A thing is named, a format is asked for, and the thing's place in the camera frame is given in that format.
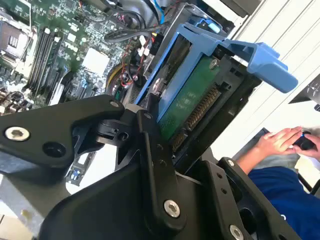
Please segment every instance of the motherboard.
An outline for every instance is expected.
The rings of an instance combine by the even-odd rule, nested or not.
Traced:
[[[103,94],[128,50],[104,35],[125,26],[79,0],[0,0],[0,114]]]

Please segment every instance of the blue shirt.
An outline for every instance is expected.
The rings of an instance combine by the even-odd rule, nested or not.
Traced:
[[[320,240],[320,199],[304,191],[298,174],[274,166],[248,176],[302,240]]]

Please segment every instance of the silver screw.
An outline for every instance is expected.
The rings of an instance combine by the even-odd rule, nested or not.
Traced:
[[[179,208],[178,204],[176,204],[175,201],[167,200],[167,201],[164,202],[163,206],[164,206],[165,212],[169,216],[171,216],[171,217],[173,217],[175,219],[180,216],[180,208]]]
[[[235,165],[235,163],[234,163],[233,161],[231,161],[231,160],[228,160],[228,164],[229,164],[231,167],[233,167],[233,166]]]
[[[214,69],[217,65],[218,65],[218,60],[217,60],[217,59],[213,59],[213,60],[210,62],[209,68],[212,70],[212,69]]]
[[[149,113],[144,114],[148,119],[152,119],[152,116]]]
[[[116,108],[119,107],[119,104],[116,103],[115,101],[111,101],[110,104],[111,104],[112,106],[116,107]]]
[[[236,240],[244,240],[244,235],[236,225],[230,225],[230,233]]]
[[[20,126],[12,126],[5,130],[4,135],[12,141],[23,142],[30,137],[30,132]]]

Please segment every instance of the hand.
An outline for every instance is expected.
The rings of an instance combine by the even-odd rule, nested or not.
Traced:
[[[313,142],[316,146],[314,149],[309,149],[309,150],[302,150],[299,146],[294,145],[294,149],[297,154],[303,154],[308,157],[312,157],[320,161],[320,137],[313,136],[310,134],[305,134],[304,135],[306,139],[309,139],[311,142]]]
[[[257,153],[260,154],[260,156],[262,156],[263,158],[266,158],[270,155],[295,154],[296,149],[290,147],[301,136],[302,128],[300,126],[297,126],[295,128],[285,128],[276,134],[269,132],[259,139],[254,148],[256,149]]]

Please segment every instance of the computer mouse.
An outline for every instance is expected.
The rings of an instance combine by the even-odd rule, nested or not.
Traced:
[[[315,144],[305,137],[305,134],[311,134],[309,131],[303,131],[301,137],[293,145],[299,146],[302,150],[309,150],[315,147]]]

